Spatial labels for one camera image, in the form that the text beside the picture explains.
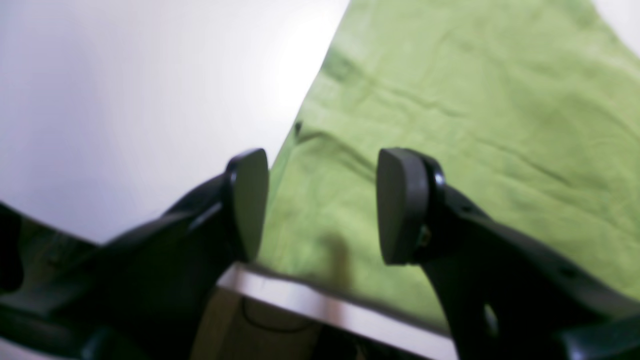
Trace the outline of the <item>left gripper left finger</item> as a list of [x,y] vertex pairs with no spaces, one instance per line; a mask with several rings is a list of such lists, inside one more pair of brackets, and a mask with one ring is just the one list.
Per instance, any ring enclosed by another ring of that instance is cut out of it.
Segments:
[[1,337],[48,357],[187,360],[211,290],[256,259],[269,166],[254,148],[158,218],[24,289],[23,215],[1,205]]

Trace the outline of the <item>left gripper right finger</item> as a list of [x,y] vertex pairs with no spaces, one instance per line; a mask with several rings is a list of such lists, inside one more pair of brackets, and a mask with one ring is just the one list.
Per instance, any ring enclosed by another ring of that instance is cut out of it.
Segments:
[[447,185],[439,162],[382,148],[377,223],[387,265],[418,265],[460,360],[637,360],[639,302]]

